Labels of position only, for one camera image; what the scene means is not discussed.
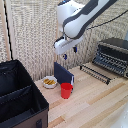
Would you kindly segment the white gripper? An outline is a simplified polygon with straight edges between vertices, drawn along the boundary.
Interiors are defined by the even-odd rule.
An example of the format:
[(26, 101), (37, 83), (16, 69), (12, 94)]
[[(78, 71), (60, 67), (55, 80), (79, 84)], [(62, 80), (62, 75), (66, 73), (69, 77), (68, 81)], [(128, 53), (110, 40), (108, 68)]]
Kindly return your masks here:
[[(77, 53), (77, 46), (75, 45), (77, 45), (81, 41), (82, 41), (82, 37), (76, 40), (74, 39), (67, 40), (65, 36), (61, 36), (54, 43), (55, 53), (57, 55), (61, 55), (72, 47), (73, 47), (74, 53)], [(67, 54), (63, 54), (63, 58), (64, 60), (67, 60)]]

